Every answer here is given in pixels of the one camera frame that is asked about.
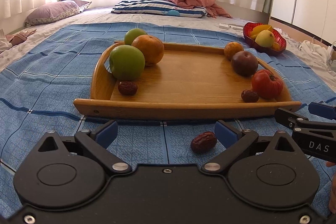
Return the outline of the person's right hand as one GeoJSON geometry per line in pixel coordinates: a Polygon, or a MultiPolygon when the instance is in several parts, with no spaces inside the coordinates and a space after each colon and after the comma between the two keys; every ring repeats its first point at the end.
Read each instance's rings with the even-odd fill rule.
{"type": "Polygon", "coordinates": [[[336,213],[336,174],[333,175],[331,182],[331,191],[329,199],[329,210],[335,214],[336,213]]]}

